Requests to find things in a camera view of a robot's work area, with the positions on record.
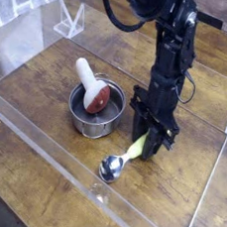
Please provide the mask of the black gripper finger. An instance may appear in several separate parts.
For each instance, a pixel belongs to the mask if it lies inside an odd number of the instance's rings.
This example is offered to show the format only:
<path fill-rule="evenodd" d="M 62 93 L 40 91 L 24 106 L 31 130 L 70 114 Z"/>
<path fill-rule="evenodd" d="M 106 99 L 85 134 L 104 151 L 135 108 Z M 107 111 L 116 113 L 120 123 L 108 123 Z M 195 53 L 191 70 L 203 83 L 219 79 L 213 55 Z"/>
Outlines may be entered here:
<path fill-rule="evenodd" d="M 149 159 L 151 156 L 155 155 L 160 149 L 163 138 L 161 133 L 156 127 L 152 127 L 147 134 L 146 142 L 142 150 L 143 160 Z"/>
<path fill-rule="evenodd" d="M 139 112 L 135 112 L 132 132 L 132 140 L 134 142 L 149 131 L 148 124 L 149 122 L 147 118 L 142 117 Z"/>

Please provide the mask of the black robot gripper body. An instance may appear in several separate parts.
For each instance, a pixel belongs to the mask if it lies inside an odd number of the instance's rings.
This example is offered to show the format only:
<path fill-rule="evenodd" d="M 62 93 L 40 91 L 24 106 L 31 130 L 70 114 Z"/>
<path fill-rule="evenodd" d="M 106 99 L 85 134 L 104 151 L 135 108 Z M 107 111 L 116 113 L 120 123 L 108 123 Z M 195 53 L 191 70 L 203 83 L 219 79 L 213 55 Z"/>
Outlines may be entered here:
<path fill-rule="evenodd" d="M 148 119 L 149 130 L 156 127 L 161 133 L 162 145 L 170 150 L 174 138 L 179 134 L 173 111 L 177 106 L 184 83 L 184 75 L 164 75 L 156 66 L 152 67 L 149 89 L 134 86 L 134 97 L 130 104 L 135 112 Z"/>

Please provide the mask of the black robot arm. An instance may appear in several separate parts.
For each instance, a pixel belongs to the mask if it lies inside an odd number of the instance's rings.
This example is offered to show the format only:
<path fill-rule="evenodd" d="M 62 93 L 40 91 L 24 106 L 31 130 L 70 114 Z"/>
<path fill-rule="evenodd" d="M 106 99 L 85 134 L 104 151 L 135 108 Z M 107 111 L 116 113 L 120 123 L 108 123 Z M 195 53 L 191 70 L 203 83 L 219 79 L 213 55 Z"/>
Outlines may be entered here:
<path fill-rule="evenodd" d="M 143 22 L 156 23 L 156 59 L 147 89 L 134 86 L 131 106 L 135 110 L 133 138 L 146 135 L 143 159 L 155 155 L 160 147 L 171 149 L 179 127 L 173 111 L 187 71 L 195 57 L 194 36 L 197 8 L 193 0 L 127 0 Z"/>

